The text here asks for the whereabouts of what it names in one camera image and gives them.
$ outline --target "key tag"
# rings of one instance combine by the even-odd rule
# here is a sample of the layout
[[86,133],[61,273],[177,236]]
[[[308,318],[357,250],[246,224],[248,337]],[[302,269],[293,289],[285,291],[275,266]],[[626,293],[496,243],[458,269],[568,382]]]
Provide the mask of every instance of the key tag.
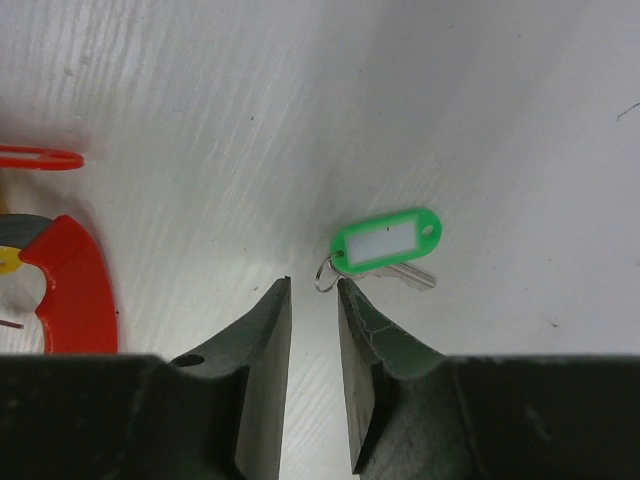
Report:
[[[397,264],[423,257],[436,248],[441,237],[440,219],[426,208],[383,215],[345,227],[333,238],[331,253],[318,269],[316,289],[326,293],[341,277],[353,278],[385,267],[395,268]],[[336,273],[336,278],[322,288],[320,277],[326,267]],[[414,267],[410,269],[422,274]],[[405,269],[397,270],[398,274],[409,276]]]

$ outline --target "key ring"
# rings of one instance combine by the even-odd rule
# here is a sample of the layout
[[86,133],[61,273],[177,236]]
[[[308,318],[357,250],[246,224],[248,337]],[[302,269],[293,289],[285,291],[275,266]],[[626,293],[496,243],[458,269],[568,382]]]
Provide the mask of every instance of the key ring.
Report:
[[[338,270],[336,268],[336,266],[333,264],[333,262],[331,261],[332,258],[340,258],[344,255],[344,252],[342,250],[338,250],[335,253],[331,253],[329,254],[329,256],[327,258],[324,259],[324,262],[322,262],[322,265],[320,265],[320,268],[318,269],[318,272],[316,273],[316,290],[318,290],[320,293],[327,293],[330,292],[333,287],[335,287],[336,283],[338,283],[338,280],[340,280],[341,278],[350,278],[352,280],[358,280],[359,278],[364,277],[364,275],[360,274],[360,275],[349,275],[348,273],[344,273],[340,270]],[[333,280],[333,282],[331,282],[331,285],[329,285],[326,288],[320,288],[320,277],[322,276],[322,272],[324,271],[324,269],[326,267],[329,267],[329,269],[336,274],[336,278]]]
[[[318,272],[316,273],[316,290],[318,290],[320,293],[327,293],[330,292],[333,287],[335,286],[336,283],[338,283],[338,280],[340,280],[341,278],[344,278],[344,275],[339,272],[338,270],[336,270],[336,268],[333,266],[333,262],[331,261],[331,259],[333,257],[341,257],[342,255],[340,254],[340,252],[336,252],[336,253],[330,253],[327,258],[324,259],[324,262],[322,262],[322,264],[320,265],[320,268],[318,269]],[[329,285],[328,287],[325,288],[321,288],[320,287],[320,277],[322,276],[322,272],[324,271],[325,268],[329,267],[329,269],[336,274],[336,278],[333,279],[333,282],[331,282],[331,285]]]

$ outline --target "key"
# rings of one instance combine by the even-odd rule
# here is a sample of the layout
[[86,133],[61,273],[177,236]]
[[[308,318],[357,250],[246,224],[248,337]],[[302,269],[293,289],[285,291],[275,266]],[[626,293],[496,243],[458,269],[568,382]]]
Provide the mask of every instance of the key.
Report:
[[396,277],[404,281],[410,287],[424,291],[436,286],[436,277],[428,272],[424,272],[408,263],[397,263],[385,268],[373,270],[372,275],[376,277]]

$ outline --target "white surface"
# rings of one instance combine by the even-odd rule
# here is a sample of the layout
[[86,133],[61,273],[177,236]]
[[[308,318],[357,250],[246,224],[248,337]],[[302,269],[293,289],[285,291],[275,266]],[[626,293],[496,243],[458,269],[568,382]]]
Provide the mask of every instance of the white surface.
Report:
[[[412,206],[420,293],[361,282],[445,353],[640,351],[640,10],[628,0],[0,1],[0,140],[84,151],[2,172],[16,212],[102,243],[124,351],[170,358],[294,281],[283,479],[347,479],[336,230]],[[41,348],[38,272],[2,281]]]
[[406,222],[366,233],[348,235],[347,256],[351,265],[415,250],[416,222]]

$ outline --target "red object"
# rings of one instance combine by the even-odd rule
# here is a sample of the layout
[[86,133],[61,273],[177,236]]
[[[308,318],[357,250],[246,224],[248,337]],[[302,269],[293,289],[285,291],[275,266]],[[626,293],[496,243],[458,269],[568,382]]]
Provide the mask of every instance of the red object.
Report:
[[22,249],[39,267],[47,290],[36,308],[45,353],[116,353],[118,328],[109,275],[100,249],[73,218],[62,215]]
[[0,145],[0,167],[33,170],[73,170],[84,165],[77,153],[48,148],[12,147]]

